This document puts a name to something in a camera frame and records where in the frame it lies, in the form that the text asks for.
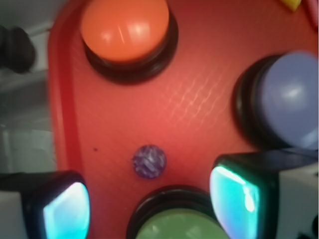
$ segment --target yellow object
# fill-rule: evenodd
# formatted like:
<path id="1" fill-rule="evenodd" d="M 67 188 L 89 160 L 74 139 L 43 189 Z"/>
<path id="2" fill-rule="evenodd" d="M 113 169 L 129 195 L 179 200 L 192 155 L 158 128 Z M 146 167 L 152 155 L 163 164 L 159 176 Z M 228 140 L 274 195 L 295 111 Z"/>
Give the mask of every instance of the yellow object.
<path id="1" fill-rule="evenodd" d="M 280 0 L 287 7 L 289 7 L 292 11 L 296 11 L 298 6 L 300 5 L 301 0 Z"/>

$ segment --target orange button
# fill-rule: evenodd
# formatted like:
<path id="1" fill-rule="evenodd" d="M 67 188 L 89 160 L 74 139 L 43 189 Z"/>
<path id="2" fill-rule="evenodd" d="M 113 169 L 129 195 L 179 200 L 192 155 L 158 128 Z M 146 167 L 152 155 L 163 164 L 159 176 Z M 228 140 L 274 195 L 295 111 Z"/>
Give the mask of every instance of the orange button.
<path id="1" fill-rule="evenodd" d="M 156 50 L 168 19 L 166 0 L 92 0 L 83 14 L 81 34 L 99 57 L 132 62 Z"/>

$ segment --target cyan light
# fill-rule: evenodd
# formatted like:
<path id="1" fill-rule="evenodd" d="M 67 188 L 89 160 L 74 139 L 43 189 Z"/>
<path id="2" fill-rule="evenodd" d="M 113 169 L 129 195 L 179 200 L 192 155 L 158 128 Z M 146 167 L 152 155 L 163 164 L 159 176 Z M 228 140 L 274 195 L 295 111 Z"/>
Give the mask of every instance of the cyan light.
<path id="1" fill-rule="evenodd" d="M 217 219 L 231 239 L 257 237 L 260 194 L 256 185 L 219 165 L 211 172 L 210 192 Z"/>
<path id="2" fill-rule="evenodd" d="M 84 239 L 90 224 L 90 200 L 86 187 L 73 183 L 43 209 L 48 239 Z"/>

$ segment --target red tray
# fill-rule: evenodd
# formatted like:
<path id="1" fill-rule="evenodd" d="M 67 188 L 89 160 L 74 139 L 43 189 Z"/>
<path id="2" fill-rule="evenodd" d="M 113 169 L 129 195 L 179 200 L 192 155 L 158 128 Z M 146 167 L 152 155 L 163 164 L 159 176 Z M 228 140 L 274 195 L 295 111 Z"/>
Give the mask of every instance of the red tray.
<path id="1" fill-rule="evenodd" d="M 214 159 L 255 148 L 231 115 L 239 75 L 256 60 L 304 49 L 318 33 L 301 6 L 278 0 L 169 0 L 179 26 L 176 55 L 158 76 L 121 85 L 88 63 L 79 33 L 85 0 L 60 12 L 49 39 L 49 92 L 58 169 L 81 172 L 89 188 L 89 237 L 124 238 L 134 208 L 162 186 L 208 191 Z M 167 155 L 154 180 L 138 177 L 132 156 L 144 144 Z"/>

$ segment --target green button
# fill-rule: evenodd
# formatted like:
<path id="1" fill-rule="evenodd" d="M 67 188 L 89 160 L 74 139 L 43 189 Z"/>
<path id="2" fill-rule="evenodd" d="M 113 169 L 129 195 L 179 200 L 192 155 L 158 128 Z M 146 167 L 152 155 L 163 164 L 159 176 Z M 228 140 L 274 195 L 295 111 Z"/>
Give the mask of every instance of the green button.
<path id="1" fill-rule="evenodd" d="M 192 209 L 160 212 L 141 227 L 137 239 L 228 239 L 211 217 Z"/>

